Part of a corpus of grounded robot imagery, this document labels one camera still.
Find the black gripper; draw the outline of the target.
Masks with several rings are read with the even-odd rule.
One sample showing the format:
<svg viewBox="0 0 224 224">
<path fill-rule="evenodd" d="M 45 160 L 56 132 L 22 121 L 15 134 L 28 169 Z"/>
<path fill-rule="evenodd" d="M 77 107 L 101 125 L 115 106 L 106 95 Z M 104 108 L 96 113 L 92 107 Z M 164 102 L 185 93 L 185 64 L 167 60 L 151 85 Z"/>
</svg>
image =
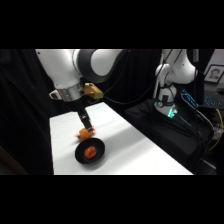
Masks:
<svg viewBox="0 0 224 224">
<path fill-rule="evenodd" d="M 92 132 L 93 126 L 86 111 L 86 107 L 88 106 L 86 98 L 81 97 L 78 100 L 67 102 L 67 106 L 70 108 L 71 111 L 78 113 L 78 117 L 80 118 L 84 127 L 87 129 L 88 132 Z"/>
</svg>

